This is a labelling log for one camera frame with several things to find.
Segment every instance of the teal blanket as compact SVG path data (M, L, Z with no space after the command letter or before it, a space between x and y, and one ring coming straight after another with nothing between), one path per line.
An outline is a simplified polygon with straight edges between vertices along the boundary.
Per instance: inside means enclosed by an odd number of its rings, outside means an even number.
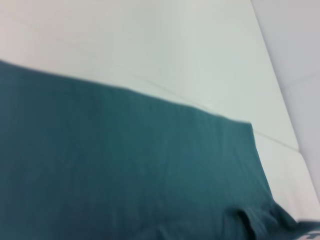
M1 240L263 239L282 211L250 124L0 62Z

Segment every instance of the white surface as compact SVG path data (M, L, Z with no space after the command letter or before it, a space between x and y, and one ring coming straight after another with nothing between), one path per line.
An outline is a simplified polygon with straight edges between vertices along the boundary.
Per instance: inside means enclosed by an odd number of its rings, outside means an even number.
M300 151L320 198L320 1L252 3Z
M320 219L249 1L2 2L0 59L252 122L275 200Z
M295 219L320 220L320 205L300 153L255 134L264 173L273 198Z
M0 6L3 15L91 56L94 73L153 82L298 149L249 0L2 0Z

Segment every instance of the white wall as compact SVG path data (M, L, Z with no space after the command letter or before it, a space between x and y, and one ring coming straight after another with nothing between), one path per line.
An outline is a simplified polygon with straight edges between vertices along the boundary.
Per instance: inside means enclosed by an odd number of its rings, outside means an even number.
M320 220L249 0L2 0L0 58L251 122L275 200Z
M320 198L320 1L252 0Z

